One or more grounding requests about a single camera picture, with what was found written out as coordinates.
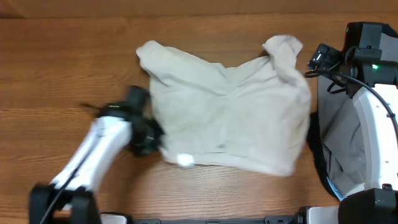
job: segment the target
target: crumpled towel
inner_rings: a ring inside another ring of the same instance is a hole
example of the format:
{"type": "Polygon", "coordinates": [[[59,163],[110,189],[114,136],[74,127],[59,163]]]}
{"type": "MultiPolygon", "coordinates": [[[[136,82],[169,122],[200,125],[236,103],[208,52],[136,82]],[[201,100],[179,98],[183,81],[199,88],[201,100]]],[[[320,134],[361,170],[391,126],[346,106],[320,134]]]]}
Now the crumpled towel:
{"type": "Polygon", "coordinates": [[[189,154],[195,164],[293,174],[311,102],[307,81],[295,69],[302,44],[277,35],[262,47],[269,57],[236,68],[153,40],[137,49],[150,75],[154,116],[165,131],[160,150],[166,161],[189,154]]]}

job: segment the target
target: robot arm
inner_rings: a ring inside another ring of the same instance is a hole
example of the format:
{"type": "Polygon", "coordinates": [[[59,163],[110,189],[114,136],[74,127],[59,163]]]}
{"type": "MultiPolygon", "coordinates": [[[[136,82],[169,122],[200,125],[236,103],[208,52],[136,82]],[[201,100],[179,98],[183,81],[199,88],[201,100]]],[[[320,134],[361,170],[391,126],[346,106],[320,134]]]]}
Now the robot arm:
{"type": "Polygon", "coordinates": [[[349,23],[343,51],[321,44],[309,63],[309,73],[319,70],[353,99],[363,133],[366,180],[365,190],[346,197],[339,207],[310,208],[307,223],[393,223],[397,216],[398,63],[382,56],[382,35],[398,38],[387,24],[349,23]]]}
{"type": "Polygon", "coordinates": [[[75,155],[64,170],[51,181],[51,184],[55,184],[55,188],[60,189],[91,150],[86,162],[66,189],[76,190],[84,187],[86,190],[96,192],[116,155],[129,144],[132,132],[130,122],[123,118],[114,116],[97,118],[75,155]]]}
{"type": "Polygon", "coordinates": [[[37,185],[30,193],[30,224],[65,223],[54,218],[55,210],[71,210],[70,224],[130,224],[126,215],[99,214],[94,193],[125,146],[141,157],[157,150],[163,130],[144,117],[146,90],[132,86],[124,101],[99,110],[90,131],[70,162],[50,185],[37,185]]]}

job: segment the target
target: black bracket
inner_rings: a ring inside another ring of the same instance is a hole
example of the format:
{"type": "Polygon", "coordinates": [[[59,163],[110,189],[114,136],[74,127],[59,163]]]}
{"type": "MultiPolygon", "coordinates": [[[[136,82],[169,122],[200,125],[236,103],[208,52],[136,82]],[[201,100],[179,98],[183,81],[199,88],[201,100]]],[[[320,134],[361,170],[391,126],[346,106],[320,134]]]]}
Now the black bracket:
{"type": "MultiPolygon", "coordinates": [[[[58,193],[54,185],[36,185],[30,193],[29,223],[39,224],[42,221],[54,196],[58,193]]],[[[100,213],[97,209],[93,193],[83,187],[76,190],[65,190],[53,211],[50,211],[44,224],[101,224],[100,213]],[[55,218],[53,213],[61,210],[66,204],[72,206],[70,218],[55,218]]]]}
{"type": "Polygon", "coordinates": [[[144,117],[144,107],[149,100],[149,92],[139,86],[130,86],[123,101],[109,103],[98,113],[101,116],[114,116],[131,123],[132,136],[128,150],[136,157],[144,157],[155,151],[164,135],[162,127],[154,118],[144,117]]]}
{"type": "Polygon", "coordinates": [[[291,224],[291,223],[293,223],[293,217],[290,215],[266,216],[264,218],[264,224],[291,224]]]}

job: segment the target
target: wire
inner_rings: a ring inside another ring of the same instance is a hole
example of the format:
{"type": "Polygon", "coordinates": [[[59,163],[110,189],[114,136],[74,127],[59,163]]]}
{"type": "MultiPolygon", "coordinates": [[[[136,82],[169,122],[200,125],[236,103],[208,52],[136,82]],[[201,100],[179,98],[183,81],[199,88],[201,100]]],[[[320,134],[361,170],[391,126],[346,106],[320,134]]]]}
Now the wire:
{"type": "Polygon", "coordinates": [[[334,68],[337,67],[339,64],[341,64],[341,61],[337,62],[334,66],[330,67],[330,68],[328,69],[328,71],[334,69],[334,68]]]}
{"type": "Polygon", "coordinates": [[[67,181],[59,188],[58,193],[56,194],[56,196],[54,197],[54,199],[51,201],[51,204],[49,205],[48,209],[45,211],[40,224],[44,224],[46,223],[49,215],[53,212],[59,198],[61,197],[62,193],[65,191],[66,187],[68,186],[68,184],[75,178],[76,173],[79,171],[80,167],[85,163],[85,161],[87,160],[88,156],[93,152],[93,150],[95,149],[95,147],[98,145],[98,143],[100,142],[100,139],[103,137],[104,131],[103,131],[103,127],[99,128],[102,129],[102,132],[99,133],[97,132],[96,138],[94,139],[93,143],[91,144],[89,150],[87,151],[87,153],[85,154],[85,156],[81,159],[80,163],[77,165],[77,167],[73,170],[73,172],[70,174],[69,178],[67,179],[67,181]]]}
{"type": "Polygon", "coordinates": [[[344,64],[345,65],[347,64],[348,56],[350,55],[351,51],[354,50],[355,48],[356,48],[356,46],[352,46],[346,51],[346,55],[344,56],[344,64]]]}
{"type": "Polygon", "coordinates": [[[332,84],[329,85],[329,87],[328,87],[328,89],[327,89],[328,93],[330,93],[330,94],[337,94],[337,93],[342,93],[342,92],[346,91],[346,88],[340,88],[340,89],[338,89],[338,90],[331,91],[331,89],[332,89],[335,85],[336,85],[336,82],[333,82],[332,84]]]}
{"type": "Polygon", "coordinates": [[[346,88],[340,88],[338,90],[330,91],[329,93],[330,94],[337,94],[337,93],[342,93],[344,91],[346,91],[346,88]]]}
{"type": "Polygon", "coordinates": [[[91,105],[89,103],[80,103],[80,106],[85,107],[85,108],[89,108],[89,109],[93,109],[93,110],[100,110],[100,107],[91,105]]]}
{"type": "Polygon", "coordinates": [[[315,78],[320,75],[336,75],[336,76],[348,79],[349,81],[355,82],[355,83],[361,85],[362,87],[364,87],[365,89],[367,89],[368,91],[370,91],[380,101],[380,103],[383,105],[383,107],[385,107],[385,109],[387,110],[387,113],[392,121],[394,131],[396,132],[397,146],[398,146],[398,124],[397,124],[397,120],[396,120],[396,115],[392,112],[388,103],[376,91],[374,91],[370,86],[368,86],[367,84],[365,84],[353,77],[349,77],[347,75],[330,72],[330,71],[312,70],[312,71],[308,71],[308,72],[304,73],[304,75],[306,78],[315,78]]]}

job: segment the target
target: black cable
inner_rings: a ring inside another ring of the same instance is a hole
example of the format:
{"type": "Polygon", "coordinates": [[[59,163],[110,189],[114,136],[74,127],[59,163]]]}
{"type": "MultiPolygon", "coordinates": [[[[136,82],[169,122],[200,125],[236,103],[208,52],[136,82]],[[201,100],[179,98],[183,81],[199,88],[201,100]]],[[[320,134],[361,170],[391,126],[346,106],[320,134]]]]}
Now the black cable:
{"type": "Polygon", "coordinates": [[[339,64],[341,64],[341,61],[337,62],[334,66],[330,67],[330,68],[328,69],[328,71],[334,69],[334,68],[337,67],[339,64]]]}
{"type": "Polygon", "coordinates": [[[342,78],[345,78],[351,82],[355,82],[359,85],[361,85],[362,87],[365,87],[365,89],[367,89],[368,91],[370,91],[379,101],[380,103],[383,105],[383,107],[385,107],[385,109],[387,110],[387,113],[392,121],[392,125],[394,127],[394,131],[396,132],[396,138],[397,138],[397,145],[398,145],[398,123],[396,120],[396,115],[392,112],[390,106],[388,105],[388,103],[383,99],[383,97],[381,97],[376,91],[374,91],[370,86],[368,86],[367,84],[353,78],[353,77],[349,77],[347,75],[343,75],[340,73],[335,73],[335,72],[330,72],[330,71],[323,71],[323,70],[313,70],[313,71],[308,71],[306,73],[304,73],[305,78],[315,78],[318,77],[320,75],[335,75],[335,76],[339,76],[342,78]]]}
{"type": "Polygon", "coordinates": [[[102,133],[97,132],[96,138],[93,140],[93,143],[91,144],[89,150],[87,151],[87,153],[85,154],[85,156],[81,159],[80,163],[77,165],[77,167],[73,170],[73,172],[70,174],[69,178],[67,179],[67,181],[59,188],[58,193],[56,194],[56,196],[54,197],[54,199],[51,201],[51,204],[49,205],[48,209],[45,211],[40,224],[44,224],[46,223],[49,215],[53,212],[56,203],[58,202],[59,198],[61,197],[61,194],[65,191],[66,187],[68,186],[68,184],[75,178],[76,173],[79,171],[80,167],[85,163],[85,161],[87,160],[88,156],[92,153],[92,151],[94,150],[94,148],[98,145],[98,143],[100,142],[100,139],[103,137],[103,129],[102,129],[102,133]]]}
{"type": "Polygon", "coordinates": [[[94,106],[94,105],[91,105],[89,103],[80,103],[80,106],[85,107],[85,108],[90,108],[90,109],[93,109],[93,110],[100,110],[101,109],[101,108],[99,108],[97,106],[94,106]]]}
{"type": "Polygon", "coordinates": [[[356,48],[356,46],[352,46],[346,51],[346,54],[344,56],[344,64],[345,65],[347,64],[348,56],[350,55],[351,51],[354,50],[355,48],[356,48]]]}
{"type": "Polygon", "coordinates": [[[338,90],[333,90],[333,91],[331,91],[331,89],[332,89],[335,85],[336,85],[336,82],[333,82],[332,84],[329,85],[329,87],[328,87],[328,89],[327,89],[328,93],[330,93],[330,94],[337,94],[337,93],[342,93],[342,92],[346,91],[346,88],[340,88],[340,89],[338,89],[338,90]]]}
{"type": "Polygon", "coordinates": [[[330,93],[330,90],[334,87],[334,85],[336,85],[335,82],[333,82],[332,84],[329,85],[327,91],[330,93]]]}

